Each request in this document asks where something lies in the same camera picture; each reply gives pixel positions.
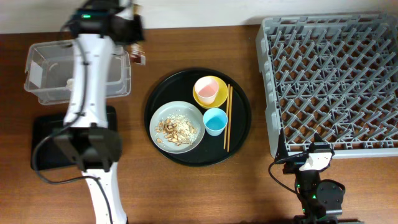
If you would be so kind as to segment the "white tissue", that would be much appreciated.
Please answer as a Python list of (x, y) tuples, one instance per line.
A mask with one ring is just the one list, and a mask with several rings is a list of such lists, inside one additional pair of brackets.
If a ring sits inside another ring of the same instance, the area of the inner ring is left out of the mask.
[(69, 78), (68, 80), (67, 80), (67, 85), (66, 85), (66, 89), (67, 90), (69, 90), (69, 91), (72, 91), (73, 90), (73, 86), (74, 86), (74, 79), (73, 78)]

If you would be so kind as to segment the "light blue cup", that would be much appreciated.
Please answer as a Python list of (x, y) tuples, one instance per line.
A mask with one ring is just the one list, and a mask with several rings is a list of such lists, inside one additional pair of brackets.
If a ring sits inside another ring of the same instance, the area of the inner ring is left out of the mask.
[(228, 116), (222, 109), (211, 108), (203, 115), (203, 123), (210, 136), (219, 136), (228, 123)]

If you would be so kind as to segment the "pink cup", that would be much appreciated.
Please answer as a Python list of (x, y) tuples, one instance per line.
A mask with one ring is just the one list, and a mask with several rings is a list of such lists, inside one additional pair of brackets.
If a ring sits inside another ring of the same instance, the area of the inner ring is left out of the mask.
[(194, 90), (199, 101), (204, 105), (209, 105), (215, 101), (219, 85), (212, 77), (202, 77), (196, 81)]

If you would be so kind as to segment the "gold coffee sachet wrapper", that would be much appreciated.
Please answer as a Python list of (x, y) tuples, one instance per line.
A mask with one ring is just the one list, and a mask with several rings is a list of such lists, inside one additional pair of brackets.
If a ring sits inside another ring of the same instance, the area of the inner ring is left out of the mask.
[(146, 64), (146, 55), (141, 44), (135, 43), (130, 45), (130, 59), (139, 65)]

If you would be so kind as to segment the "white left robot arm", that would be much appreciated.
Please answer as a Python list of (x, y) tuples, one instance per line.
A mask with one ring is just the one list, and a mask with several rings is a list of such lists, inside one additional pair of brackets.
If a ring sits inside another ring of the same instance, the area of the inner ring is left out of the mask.
[[(85, 180), (96, 223), (127, 223), (117, 177), (122, 140), (108, 127), (106, 83), (115, 48), (144, 39), (141, 17), (134, 12), (133, 0), (86, 1), (61, 28), (73, 36), (72, 93), (63, 127), (34, 148), (32, 169), (51, 185)], [(53, 141), (81, 170), (80, 176), (61, 181), (40, 173), (37, 154), (47, 141)]]

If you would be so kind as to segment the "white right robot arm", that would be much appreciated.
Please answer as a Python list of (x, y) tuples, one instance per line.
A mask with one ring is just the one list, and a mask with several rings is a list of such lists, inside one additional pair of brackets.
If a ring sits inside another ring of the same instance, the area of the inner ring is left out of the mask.
[[(301, 203), (303, 214), (294, 216), (292, 223), (360, 223), (359, 220), (338, 218), (343, 213), (346, 187), (335, 180), (320, 178), (320, 173), (329, 168), (334, 155), (330, 144), (317, 133), (308, 150), (289, 155), (284, 130), (280, 130), (277, 152), (268, 173), (277, 184), (295, 194)], [(286, 186), (272, 174), (274, 165), (283, 165), (284, 174), (295, 176), (294, 188)]]

